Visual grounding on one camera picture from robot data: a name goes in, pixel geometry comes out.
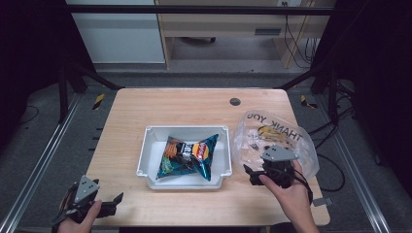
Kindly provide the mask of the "clear printed plastic bag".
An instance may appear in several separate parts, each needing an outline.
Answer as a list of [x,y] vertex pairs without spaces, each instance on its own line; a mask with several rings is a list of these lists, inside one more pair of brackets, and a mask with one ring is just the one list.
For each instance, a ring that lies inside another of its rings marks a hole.
[[314,143],[304,128],[268,111],[246,112],[232,136],[231,152],[235,161],[261,170],[261,155],[272,146],[291,151],[306,179],[314,178],[320,170]]

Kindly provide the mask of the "dark blue chip bag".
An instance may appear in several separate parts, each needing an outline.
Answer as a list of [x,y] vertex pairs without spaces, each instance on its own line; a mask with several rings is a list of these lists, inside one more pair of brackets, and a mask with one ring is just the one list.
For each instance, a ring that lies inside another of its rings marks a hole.
[[212,179],[211,167],[219,135],[215,134],[196,143],[188,143],[169,136],[156,177],[182,176],[198,173],[206,181]]

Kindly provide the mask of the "small grey metal bracket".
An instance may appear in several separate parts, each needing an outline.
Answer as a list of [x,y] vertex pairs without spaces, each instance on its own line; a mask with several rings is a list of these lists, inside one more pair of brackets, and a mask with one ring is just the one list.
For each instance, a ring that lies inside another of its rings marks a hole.
[[328,205],[332,205],[332,204],[333,204],[333,200],[329,197],[328,198],[323,197],[323,198],[318,198],[318,199],[313,200],[313,205],[315,207],[319,207],[319,206],[322,206],[322,205],[328,206]]

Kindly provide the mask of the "person's left hand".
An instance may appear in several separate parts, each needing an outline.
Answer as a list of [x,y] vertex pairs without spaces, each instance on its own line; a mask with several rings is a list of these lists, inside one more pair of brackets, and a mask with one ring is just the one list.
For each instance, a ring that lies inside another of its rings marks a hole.
[[88,210],[85,219],[81,223],[77,223],[70,217],[64,219],[57,228],[57,233],[90,233],[92,225],[96,220],[102,201],[97,200],[92,207]]

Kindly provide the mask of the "person's right hand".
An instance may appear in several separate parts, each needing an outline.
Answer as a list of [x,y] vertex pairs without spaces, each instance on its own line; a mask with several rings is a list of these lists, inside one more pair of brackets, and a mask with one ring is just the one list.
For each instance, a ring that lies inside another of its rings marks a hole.
[[291,222],[313,221],[307,188],[302,183],[295,181],[290,187],[281,188],[265,175],[259,175],[258,178],[273,193]]

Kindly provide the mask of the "black yellow hazard tape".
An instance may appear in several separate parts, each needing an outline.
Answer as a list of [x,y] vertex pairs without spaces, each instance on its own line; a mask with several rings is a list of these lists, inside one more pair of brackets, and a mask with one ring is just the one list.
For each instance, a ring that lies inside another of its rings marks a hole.
[[307,102],[307,99],[306,99],[305,95],[300,96],[300,103],[301,103],[301,106],[308,107],[308,108],[311,108],[311,109],[318,109],[317,104],[311,104],[311,103]]
[[101,105],[101,103],[104,99],[104,96],[105,96],[104,93],[98,94],[98,96],[96,97],[95,102],[93,104],[93,107],[92,107],[93,110],[98,110],[99,109],[99,107],[100,107],[100,105]]

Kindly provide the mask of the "white plastic bin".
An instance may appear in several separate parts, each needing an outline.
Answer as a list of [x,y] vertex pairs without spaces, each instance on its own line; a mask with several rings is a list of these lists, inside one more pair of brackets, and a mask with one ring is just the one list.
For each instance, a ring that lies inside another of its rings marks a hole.
[[[209,182],[198,173],[169,176],[160,179],[156,177],[162,153],[169,136],[184,142],[196,143],[215,134],[219,135],[219,139],[215,147],[211,167],[212,179]],[[220,188],[223,180],[232,175],[228,127],[225,125],[148,126],[143,139],[136,175],[146,179],[151,189]]]

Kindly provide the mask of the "white cabinet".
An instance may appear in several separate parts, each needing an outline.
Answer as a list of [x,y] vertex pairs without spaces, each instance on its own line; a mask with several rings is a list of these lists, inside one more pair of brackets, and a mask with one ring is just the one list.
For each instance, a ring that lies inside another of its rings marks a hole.
[[85,14],[73,19],[94,64],[163,63],[156,14]]

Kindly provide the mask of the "black curtain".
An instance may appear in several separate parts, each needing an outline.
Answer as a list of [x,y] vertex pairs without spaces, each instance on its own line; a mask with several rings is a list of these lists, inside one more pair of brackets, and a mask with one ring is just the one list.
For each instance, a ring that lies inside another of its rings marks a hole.
[[355,85],[355,108],[371,144],[412,194],[412,0],[336,0],[316,54]]
[[28,97],[57,82],[67,59],[93,70],[67,0],[0,0],[0,150],[13,138]]

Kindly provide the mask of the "black frame strut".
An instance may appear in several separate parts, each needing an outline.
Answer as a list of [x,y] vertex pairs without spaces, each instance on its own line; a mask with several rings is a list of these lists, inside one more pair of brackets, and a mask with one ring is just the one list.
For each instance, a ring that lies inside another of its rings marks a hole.
[[112,90],[122,89],[121,85],[112,83],[95,71],[87,69],[77,63],[65,63],[61,66],[58,71],[58,90],[59,90],[59,104],[60,104],[60,115],[59,123],[62,123],[69,114],[69,103],[68,103],[68,91],[67,84],[70,84],[76,93],[85,93],[87,90],[86,82],[84,77],[89,77],[94,81],[106,86]]
[[327,116],[331,120],[333,125],[336,125],[338,122],[338,113],[337,113],[337,74],[332,65],[327,65],[322,63],[315,67],[310,68],[308,71],[299,75],[293,80],[276,86],[276,89],[289,90],[295,85],[302,83],[309,78],[314,78],[314,81],[310,87],[310,90],[313,94],[320,94],[326,88],[328,88],[328,98],[327,98]]

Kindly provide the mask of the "grey desk label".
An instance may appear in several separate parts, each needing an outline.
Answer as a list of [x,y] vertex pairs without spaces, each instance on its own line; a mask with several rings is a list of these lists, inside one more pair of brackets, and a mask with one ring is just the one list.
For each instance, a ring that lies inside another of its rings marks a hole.
[[256,36],[279,36],[282,33],[282,28],[256,28]]

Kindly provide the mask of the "black horizontal frame bar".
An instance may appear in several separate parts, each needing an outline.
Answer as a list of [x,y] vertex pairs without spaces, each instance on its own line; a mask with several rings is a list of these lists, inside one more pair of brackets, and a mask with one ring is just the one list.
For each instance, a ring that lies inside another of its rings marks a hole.
[[203,14],[203,15],[289,15],[331,16],[334,8],[247,7],[247,6],[149,6],[149,5],[67,5],[70,13],[88,14]]

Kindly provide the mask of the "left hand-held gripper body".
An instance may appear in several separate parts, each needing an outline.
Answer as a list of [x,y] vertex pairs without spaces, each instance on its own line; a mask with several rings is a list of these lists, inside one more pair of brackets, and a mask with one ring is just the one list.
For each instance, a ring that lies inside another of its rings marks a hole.
[[81,223],[95,204],[95,196],[100,188],[98,180],[86,176],[74,183],[74,190],[69,194],[65,214],[77,223]]

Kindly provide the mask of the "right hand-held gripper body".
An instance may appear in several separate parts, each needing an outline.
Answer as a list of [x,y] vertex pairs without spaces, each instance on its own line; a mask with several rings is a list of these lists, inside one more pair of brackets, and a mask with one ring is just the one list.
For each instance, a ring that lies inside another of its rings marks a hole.
[[292,162],[298,159],[293,151],[278,145],[265,146],[260,156],[265,175],[281,188],[288,188],[294,179]]

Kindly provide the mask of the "aluminium floor rail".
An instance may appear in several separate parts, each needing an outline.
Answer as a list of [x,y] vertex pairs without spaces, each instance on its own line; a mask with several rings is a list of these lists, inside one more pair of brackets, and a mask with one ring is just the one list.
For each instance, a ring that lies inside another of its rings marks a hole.
[[338,168],[343,170],[343,177],[346,182],[350,182],[353,190],[358,196],[358,200],[363,208],[368,221],[373,228],[374,233],[391,233],[389,224],[382,214],[376,199],[374,198],[366,179],[361,173],[360,168],[356,164],[347,144],[345,143],[339,126],[342,125],[341,120],[354,113],[352,107],[345,110],[338,111],[336,116],[328,112],[329,107],[326,104],[324,96],[315,96],[315,100],[319,104],[319,109],[322,112],[328,127],[330,128],[330,135],[324,138],[324,141],[331,140],[336,150],[336,156],[340,157]]
[[8,211],[5,218],[0,222],[0,233],[14,233],[19,221],[22,218],[28,204],[30,203],[34,192],[36,191],[41,179],[43,178],[50,162],[52,161],[55,151],[57,150],[65,132],[70,125],[72,118],[79,107],[82,94],[75,93],[68,108],[66,117],[56,126],[47,146],[43,150],[39,160],[28,177],[24,187],[19,193],[14,205]]

